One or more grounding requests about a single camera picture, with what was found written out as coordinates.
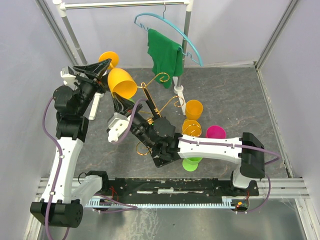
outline speckled gray mat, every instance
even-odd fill
[[[140,84],[149,82],[154,74],[150,69],[128,69],[133,79]],[[198,122],[203,129],[202,137],[211,125],[222,126],[227,138],[241,137],[242,132],[253,133],[265,149],[279,152],[279,147],[268,114],[266,102],[254,68],[186,68],[182,85],[186,101],[196,99],[202,102],[204,110]],[[148,89],[158,108],[174,96],[172,89],[165,89],[154,82]],[[141,89],[134,99],[144,97]],[[107,120],[114,112],[111,96],[107,93],[100,102],[96,119],[90,121],[85,144],[79,155],[75,177],[89,170],[106,171],[109,177],[118,178],[229,178],[236,165],[230,162],[204,158],[194,172],[182,167],[177,160],[161,168],[156,168],[150,155],[136,153],[139,142],[129,134],[119,145],[108,142]],[[173,102],[163,110],[176,131],[181,132],[185,116]],[[272,156],[266,155],[269,161]],[[266,166],[271,178],[286,178],[283,162]]]

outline pink cup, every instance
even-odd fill
[[[226,131],[218,125],[210,126],[205,134],[205,137],[209,139],[225,139],[226,136]]]

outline yellow cup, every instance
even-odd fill
[[[119,56],[114,51],[106,51],[102,53],[99,57],[99,62],[106,59],[111,59],[111,63],[108,67],[108,70],[114,69],[119,63]]]
[[[132,98],[138,89],[131,75],[121,68],[113,68],[109,72],[108,86],[112,94],[117,93],[125,99]]]
[[[185,105],[185,115],[189,120],[198,120],[204,110],[204,106],[198,100],[190,100]]]
[[[201,125],[196,120],[185,120],[182,124],[182,134],[199,137],[202,133]]]

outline lime green cup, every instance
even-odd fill
[[[189,157],[182,161],[183,168],[188,172],[193,172],[197,169],[198,163],[202,160],[202,157]]]

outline white wall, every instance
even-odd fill
[[[320,218],[320,1],[302,0],[261,72],[297,177]]]
[[[61,29],[65,26],[52,0],[47,0]],[[127,2],[131,0],[66,0],[67,3]],[[243,64],[257,61],[290,0],[194,0],[189,38],[197,47],[205,66]],[[165,17],[184,28],[183,5],[168,5]],[[105,51],[120,56],[121,67],[152,67],[147,54],[147,32],[134,24],[135,16],[152,12],[162,16],[164,6],[136,6],[68,10],[75,35],[90,63]],[[139,18],[180,43],[182,38],[158,19]],[[194,66],[191,60],[186,66]]]
[[[43,111],[69,62],[34,1],[6,1],[0,15],[0,238],[21,240],[54,156]],[[54,133],[53,108],[46,125]]]

